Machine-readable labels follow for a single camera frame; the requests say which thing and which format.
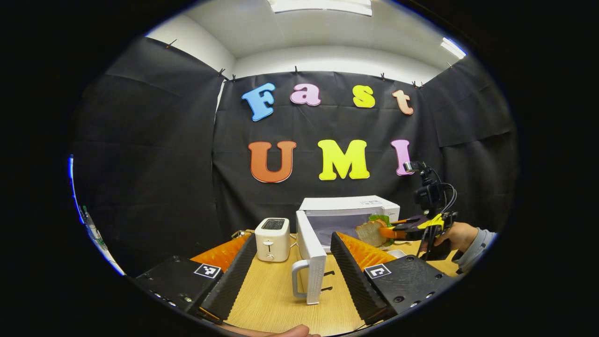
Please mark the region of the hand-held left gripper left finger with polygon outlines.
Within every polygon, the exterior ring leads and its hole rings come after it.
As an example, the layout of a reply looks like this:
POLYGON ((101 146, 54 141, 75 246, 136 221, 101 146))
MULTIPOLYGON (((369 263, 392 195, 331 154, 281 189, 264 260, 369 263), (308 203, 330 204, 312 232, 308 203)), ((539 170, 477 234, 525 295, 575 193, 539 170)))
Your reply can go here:
POLYGON ((130 280, 178 311, 216 324, 227 320, 256 255, 256 236, 244 233, 196 260, 171 256, 130 280))

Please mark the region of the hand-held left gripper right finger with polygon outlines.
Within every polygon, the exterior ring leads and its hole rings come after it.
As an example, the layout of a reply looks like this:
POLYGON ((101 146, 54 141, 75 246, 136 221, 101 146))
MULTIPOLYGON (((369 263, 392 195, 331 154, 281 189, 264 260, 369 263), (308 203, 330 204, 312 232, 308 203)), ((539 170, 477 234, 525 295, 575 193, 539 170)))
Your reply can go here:
POLYGON ((368 262, 361 267, 349 242, 338 232, 332 234, 331 252, 366 325, 404 316, 430 303, 459 280, 414 255, 390 262, 368 262))

